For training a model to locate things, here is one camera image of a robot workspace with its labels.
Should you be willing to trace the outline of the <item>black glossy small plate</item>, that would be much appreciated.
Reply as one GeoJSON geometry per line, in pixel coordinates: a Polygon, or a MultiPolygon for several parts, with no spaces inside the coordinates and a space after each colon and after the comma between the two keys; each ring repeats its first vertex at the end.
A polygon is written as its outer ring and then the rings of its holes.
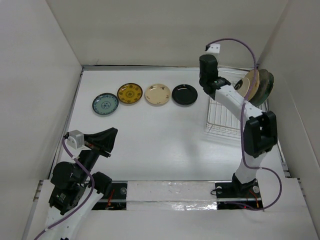
{"type": "Polygon", "coordinates": [[[189,84],[177,85],[172,90],[172,99],[182,106],[189,106],[196,102],[198,98],[197,90],[189,84]]]}

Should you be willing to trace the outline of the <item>light green floral plate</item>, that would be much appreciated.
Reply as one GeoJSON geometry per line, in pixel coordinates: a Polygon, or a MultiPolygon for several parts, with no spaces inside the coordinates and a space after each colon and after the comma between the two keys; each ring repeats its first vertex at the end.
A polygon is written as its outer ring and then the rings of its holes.
{"type": "Polygon", "coordinates": [[[262,103],[264,103],[268,97],[270,96],[272,90],[273,90],[273,87],[274,87],[274,76],[272,73],[268,72],[267,73],[267,76],[264,80],[264,93],[263,93],[263,96],[262,96],[262,103]]]}

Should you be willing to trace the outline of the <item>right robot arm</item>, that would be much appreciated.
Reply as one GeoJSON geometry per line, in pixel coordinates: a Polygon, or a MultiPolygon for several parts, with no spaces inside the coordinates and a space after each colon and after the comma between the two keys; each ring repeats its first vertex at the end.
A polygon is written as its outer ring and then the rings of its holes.
{"type": "Polygon", "coordinates": [[[231,191],[242,197],[256,180],[261,163],[278,142],[277,119],[272,111],[262,111],[245,100],[218,74],[214,55],[199,57],[199,84],[213,100],[227,108],[240,121],[242,158],[232,176],[231,191]]]}

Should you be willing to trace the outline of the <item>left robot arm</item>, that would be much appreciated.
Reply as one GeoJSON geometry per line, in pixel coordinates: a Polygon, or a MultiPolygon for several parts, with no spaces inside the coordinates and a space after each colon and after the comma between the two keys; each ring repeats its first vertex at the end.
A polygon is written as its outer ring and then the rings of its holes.
{"type": "Polygon", "coordinates": [[[75,239],[95,204],[111,194],[113,180],[91,171],[100,156],[111,156],[117,133],[111,127],[93,134],[73,130],[62,137],[61,145],[72,161],[61,161],[53,168],[45,227],[35,239],[75,239]]]}

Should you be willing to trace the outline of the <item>beige bird branch plate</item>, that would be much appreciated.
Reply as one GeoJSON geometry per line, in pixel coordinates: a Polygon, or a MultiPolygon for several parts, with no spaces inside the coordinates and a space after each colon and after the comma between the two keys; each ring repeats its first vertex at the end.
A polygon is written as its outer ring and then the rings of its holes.
{"type": "Polygon", "coordinates": [[[260,76],[259,76],[259,71],[257,69],[253,69],[249,71],[246,75],[246,78],[249,79],[249,90],[248,90],[248,100],[250,101],[255,94],[257,93],[260,85],[260,76]]]}

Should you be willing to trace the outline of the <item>cream floral small plate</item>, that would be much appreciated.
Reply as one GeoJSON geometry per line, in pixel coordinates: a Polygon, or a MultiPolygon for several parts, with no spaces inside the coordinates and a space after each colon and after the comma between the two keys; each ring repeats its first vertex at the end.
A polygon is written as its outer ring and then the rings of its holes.
{"type": "Polygon", "coordinates": [[[171,90],[164,84],[156,83],[146,89],[144,96],[150,104],[160,106],[170,100],[171,90]]]}

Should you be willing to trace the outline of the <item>cream plate with dark patch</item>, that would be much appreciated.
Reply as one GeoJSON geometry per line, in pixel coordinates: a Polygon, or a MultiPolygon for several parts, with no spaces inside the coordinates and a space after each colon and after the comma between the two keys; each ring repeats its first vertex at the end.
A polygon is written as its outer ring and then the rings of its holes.
{"type": "Polygon", "coordinates": [[[242,96],[245,97],[250,89],[250,80],[247,77],[240,79],[235,85],[234,89],[242,96]]]}

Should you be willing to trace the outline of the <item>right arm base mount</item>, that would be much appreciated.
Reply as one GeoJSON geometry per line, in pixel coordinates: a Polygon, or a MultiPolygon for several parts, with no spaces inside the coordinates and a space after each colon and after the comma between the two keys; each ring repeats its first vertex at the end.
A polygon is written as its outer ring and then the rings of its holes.
{"type": "Polygon", "coordinates": [[[254,192],[254,187],[259,187],[255,182],[253,184],[236,185],[232,182],[216,182],[214,184],[216,197],[222,200],[245,200],[261,198],[260,191],[254,192]]]}

